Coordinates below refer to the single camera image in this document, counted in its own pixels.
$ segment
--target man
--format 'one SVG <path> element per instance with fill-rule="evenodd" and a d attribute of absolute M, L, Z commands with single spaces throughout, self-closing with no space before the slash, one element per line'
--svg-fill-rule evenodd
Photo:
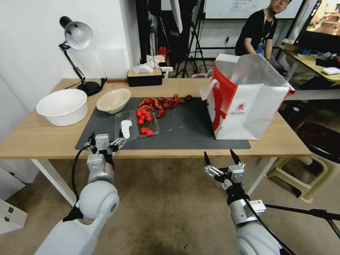
<path fill-rule="evenodd" d="M 271 0 L 266 9 L 254 12 L 242 28 L 237 40 L 235 54 L 261 53 L 264 46 L 265 59 L 269 60 L 273 48 L 273 36 L 277 20 L 275 15 L 283 12 L 292 0 Z"/>

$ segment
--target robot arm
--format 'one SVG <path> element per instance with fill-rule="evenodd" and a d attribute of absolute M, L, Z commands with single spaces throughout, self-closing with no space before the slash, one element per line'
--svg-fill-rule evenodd
<path fill-rule="evenodd" d="M 250 200 L 242 185 L 245 163 L 242 163 L 232 150 L 231 154 L 236 165 L 217 169 L 211 165 L 208 155 L 204 153 L 204 171 L 222 183 L 222 188 L 227 192 L 227 203 L 237 231 L 239 253 L 242 255 L 280 255 L 281 245 L 262 225 L 257 223 L 256 216 L 245 202 L 245 199 Z M 256 214 L 264 213 L 266 210 L 262 200 L 249 201 L 249 204 Z"/>
<path fill-rule="evenodd" d="M 90 255 L 98 235 L 119 205 L 118 191 L 114 187 L 112 156 L 126 140 L 109 142 L 108 134 L 94 134 L 86 145 L 94 155 L 87 159 L 90 170 L 88 184 L 81 191 L 71 213 L 52 229 L 36 251 L 36 255 Z"/>

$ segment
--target id badge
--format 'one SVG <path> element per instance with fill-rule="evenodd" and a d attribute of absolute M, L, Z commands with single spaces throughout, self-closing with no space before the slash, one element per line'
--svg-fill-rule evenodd
<path fill-rule="evenodd" d="M 257 52 L 256 53 L 262 53 L 263 50 L 263 43 L 259 44 L 259 47 L 257 48 Z"/>

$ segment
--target black tissue box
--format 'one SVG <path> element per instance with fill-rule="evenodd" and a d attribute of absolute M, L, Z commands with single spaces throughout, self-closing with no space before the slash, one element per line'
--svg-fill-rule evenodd
<path fill-rule="evenodd" d="M 127 75 L 130 87 L 162 85 L 163 76 L 160 69 L 154 69 L 151 74 L 136 74 L 133 70 L 129 70 Z"/>

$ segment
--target television screen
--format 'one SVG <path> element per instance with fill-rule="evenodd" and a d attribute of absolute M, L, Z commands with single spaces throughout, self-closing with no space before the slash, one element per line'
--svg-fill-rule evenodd
<path fill-rule="evenodd" d="M 340 54 L 340 0 L 318 0 L 294 44 Z"/>
<path fill-rule="evenodd" d="M 340 36 L 340 0 L 322 0 L 311 13 L 307 31 Z"/>

